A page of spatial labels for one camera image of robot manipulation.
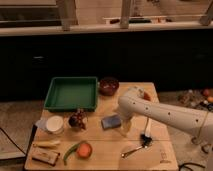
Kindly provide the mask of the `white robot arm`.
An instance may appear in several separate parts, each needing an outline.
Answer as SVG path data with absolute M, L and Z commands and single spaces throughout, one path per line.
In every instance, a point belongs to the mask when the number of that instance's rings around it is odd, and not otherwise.
M 145 100 L 141 87 L 129 88 L 118 98 L 118 106 L 125 120 L 137 113 L 213 143 L 212 112 Z

